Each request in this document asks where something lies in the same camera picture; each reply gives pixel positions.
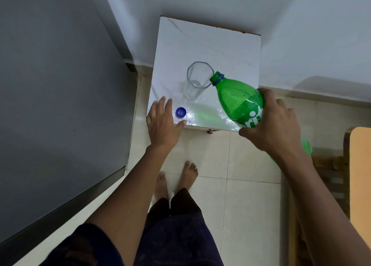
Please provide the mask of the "person's right hand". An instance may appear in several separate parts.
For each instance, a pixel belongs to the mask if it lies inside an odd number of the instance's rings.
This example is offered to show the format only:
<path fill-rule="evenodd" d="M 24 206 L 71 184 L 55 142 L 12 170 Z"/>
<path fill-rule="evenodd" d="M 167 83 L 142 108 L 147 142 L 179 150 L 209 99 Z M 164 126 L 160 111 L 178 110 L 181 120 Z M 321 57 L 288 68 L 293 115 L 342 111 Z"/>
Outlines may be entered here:
<path fill-rule="evenodd" d="M 253 145 L 266 152 L 277 164 L 291 160 L 303 153 L 300 127 L 295 110 L 288 108 L 288 114 L 275 113 L 276 96 L 271 89 L 257 89 L 264 99 L 262 119 L 258 127 L 262 132 L 260 141 L 252 141 Z"/>

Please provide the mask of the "person's left forearm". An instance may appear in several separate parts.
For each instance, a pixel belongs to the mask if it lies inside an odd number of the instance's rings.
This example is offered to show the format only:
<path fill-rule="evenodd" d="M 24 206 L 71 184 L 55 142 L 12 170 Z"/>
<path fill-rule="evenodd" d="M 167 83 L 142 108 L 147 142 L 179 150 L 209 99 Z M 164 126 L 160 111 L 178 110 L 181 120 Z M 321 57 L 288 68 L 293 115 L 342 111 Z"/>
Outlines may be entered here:
<path fill-rule="evenodd" d="M 156 181 L 170 144 L 151 144 L 114 192 L 85 223 L 99 227 L 118 250 L 125 266 L 133 266 Z"/>

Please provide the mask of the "dark patterned trousers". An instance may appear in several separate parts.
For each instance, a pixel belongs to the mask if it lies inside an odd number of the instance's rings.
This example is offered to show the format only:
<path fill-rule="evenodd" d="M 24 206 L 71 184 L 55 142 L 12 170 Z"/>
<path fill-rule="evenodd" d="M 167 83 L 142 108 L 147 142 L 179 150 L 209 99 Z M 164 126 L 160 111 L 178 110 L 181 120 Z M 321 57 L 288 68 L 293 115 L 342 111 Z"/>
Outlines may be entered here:
<path fill-rule="evenodd" d="M 202 211 L 188 189 L 149 210 L 134 266 L 224 266 Z"/>

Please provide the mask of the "dark sleeve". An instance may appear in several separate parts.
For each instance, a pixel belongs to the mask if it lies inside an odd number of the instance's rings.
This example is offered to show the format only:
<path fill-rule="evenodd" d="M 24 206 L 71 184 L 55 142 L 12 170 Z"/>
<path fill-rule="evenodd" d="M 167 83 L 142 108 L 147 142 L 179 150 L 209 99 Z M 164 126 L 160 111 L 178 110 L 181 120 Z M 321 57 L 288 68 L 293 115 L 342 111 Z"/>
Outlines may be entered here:
<path fill-rule="evenodd" d="M 58 244 L 39 266 L 124 266 L 105 232 L 84 223 Z"/>

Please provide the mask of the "green plastic soda bottle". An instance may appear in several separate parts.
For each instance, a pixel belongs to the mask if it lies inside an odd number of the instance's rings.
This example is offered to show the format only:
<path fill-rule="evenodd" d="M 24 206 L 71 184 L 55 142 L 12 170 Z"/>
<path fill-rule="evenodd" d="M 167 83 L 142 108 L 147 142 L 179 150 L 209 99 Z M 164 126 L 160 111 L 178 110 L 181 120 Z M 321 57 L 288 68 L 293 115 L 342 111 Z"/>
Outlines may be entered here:
<path fill-rule="evenodd" d="M 265 107 L 263 95 L 254 87 L 228 79 L 216 71 L 210 78 L 216 88 L 222 109 L 240 128 L 255 128 L 262 119 Z"/>

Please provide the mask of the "clear drinking glass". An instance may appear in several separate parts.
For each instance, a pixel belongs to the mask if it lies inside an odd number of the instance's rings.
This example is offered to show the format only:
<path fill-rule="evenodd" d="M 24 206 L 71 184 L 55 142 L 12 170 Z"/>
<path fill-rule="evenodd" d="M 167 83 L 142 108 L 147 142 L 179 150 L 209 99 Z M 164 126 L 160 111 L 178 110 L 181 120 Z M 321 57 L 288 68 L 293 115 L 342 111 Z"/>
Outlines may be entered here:
<path fill-rule="evenodd" d="M 215 71 L 209 63 L 193 62 L 187 69 L 183 95 L 189 100 L 197 100 L 203 91 L 211 86 L 210 78 L 214 74 Z"/>

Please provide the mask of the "person's foot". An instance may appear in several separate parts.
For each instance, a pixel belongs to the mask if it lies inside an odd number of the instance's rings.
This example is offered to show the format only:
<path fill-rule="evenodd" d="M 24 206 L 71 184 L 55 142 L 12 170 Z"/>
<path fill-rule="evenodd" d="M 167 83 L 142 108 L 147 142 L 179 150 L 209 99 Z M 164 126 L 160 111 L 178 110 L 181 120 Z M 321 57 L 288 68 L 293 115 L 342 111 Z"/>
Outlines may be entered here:
<path fill-rule="evenodd" d="M 155 184 L 155 190 L 154 190 L 155 202 L 158 202 L 162 198 L 169 200 L 167 180 L 165 177 L 165 173 L 163 171 L 161 171 L 157 177 L 156 184 Z"/>
<path fill-rule="evenodd" d="M 197 166 L 194 163 L 191 163 L 190 161 L 186 161 L 181 173 L 181 177 L 179 179 L 179 183 L 175 190 L 175 194 L 177 194 L 182 189 L 186 189 L 187 191 L 189 191 L 197 177 L 198 177 Z"/>

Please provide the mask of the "person's right forearm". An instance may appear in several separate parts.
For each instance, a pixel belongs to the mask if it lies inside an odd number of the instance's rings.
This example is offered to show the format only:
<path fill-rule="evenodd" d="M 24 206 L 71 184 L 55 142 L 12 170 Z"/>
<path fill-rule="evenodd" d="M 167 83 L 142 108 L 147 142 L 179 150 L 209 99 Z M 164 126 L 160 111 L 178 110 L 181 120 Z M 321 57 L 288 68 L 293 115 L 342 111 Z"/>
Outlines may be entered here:
<path fill-rule="evenodd" d="M 313 266 L 371 266 L 371 249 L 304 151 L 271 153 L 289 184 Z"/>

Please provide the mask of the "person's left foot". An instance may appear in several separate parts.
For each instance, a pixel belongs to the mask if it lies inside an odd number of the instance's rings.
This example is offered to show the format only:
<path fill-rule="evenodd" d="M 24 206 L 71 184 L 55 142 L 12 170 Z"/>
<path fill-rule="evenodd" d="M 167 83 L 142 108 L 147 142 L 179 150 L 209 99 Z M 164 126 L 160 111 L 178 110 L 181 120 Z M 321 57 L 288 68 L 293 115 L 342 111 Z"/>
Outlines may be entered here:
<path fill-rule="evenodd" d="M 155 184 L 155 190 L 154 190 L 155 202 L 158 202 L 162 198 L 169 200 L 167 180 L 165 177 L 165 173 L 163 171 L 161 171 L 157 177 L 156 184 Z"/>

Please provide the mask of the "wooden chair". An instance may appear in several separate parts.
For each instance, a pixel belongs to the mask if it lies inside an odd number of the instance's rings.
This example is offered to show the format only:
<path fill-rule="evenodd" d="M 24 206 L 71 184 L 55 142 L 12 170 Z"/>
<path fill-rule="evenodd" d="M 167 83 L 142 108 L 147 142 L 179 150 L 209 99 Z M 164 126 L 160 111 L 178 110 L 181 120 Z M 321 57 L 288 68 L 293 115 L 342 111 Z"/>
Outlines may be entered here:
<path fill-rule="evenodd" d="M 371 249 L 371 128 L 348 129 L 341 150 L 314 148 L 312 161 L 328 190 Z"/>

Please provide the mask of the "person's right foot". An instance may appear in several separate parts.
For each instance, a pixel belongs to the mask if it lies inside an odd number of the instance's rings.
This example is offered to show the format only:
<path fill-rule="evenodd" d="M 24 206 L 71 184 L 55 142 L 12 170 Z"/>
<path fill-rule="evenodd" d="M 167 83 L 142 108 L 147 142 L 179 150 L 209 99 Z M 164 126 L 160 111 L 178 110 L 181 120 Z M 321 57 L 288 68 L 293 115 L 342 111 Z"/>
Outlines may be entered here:
<path fill-rule="evenodd" d="M 175 194 L 177 194 L 182 189 L 186 189 L 187 191 L 189 191 L 197 177 L 198 177 L 197 166 L 194 163 L 191 163 L 190 161 L 186 161 L 181 173 L 181 177 L 179 179 L 179 183 L 175 190 Z"/>

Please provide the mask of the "person's left hand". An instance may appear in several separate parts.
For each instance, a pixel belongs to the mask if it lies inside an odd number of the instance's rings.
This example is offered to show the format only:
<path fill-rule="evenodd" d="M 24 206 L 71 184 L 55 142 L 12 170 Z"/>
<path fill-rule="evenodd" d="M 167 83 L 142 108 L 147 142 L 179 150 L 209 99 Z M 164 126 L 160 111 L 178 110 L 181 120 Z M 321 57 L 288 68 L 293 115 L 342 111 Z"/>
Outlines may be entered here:
<path fill-rule="evenodd" d="M 152 123 L 147 124 L 151 146 L 160 148 L 169 153 L 178 143 L 181 131 L 175 129 L 172 112 L 172 99 L 165 102 L 166 110 L 163 115 L 158 115 L 158 101 L 154 101 L 150 107 Z"/>

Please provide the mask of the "small white table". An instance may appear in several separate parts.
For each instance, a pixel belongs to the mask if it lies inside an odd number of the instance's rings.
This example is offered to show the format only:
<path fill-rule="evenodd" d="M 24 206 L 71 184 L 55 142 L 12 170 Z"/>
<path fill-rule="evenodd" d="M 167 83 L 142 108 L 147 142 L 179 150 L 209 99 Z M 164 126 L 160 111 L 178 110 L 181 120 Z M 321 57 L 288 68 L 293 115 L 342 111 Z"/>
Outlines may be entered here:
<path fill-rule="evenodd" d="M 239 126 L 225 114 L 212 85 L 197 100 L 183 95 L 187 69 L 193 62 L 207 62 L 226 78 L 257 88 L 260 57 L 260 35 L 161 16 L 146 112 L 155 100 L 165 96 L 173 101 L 175 124 L 182 120 L 175 110 L 183 107 L 188 128 L 238 131 Z"/>

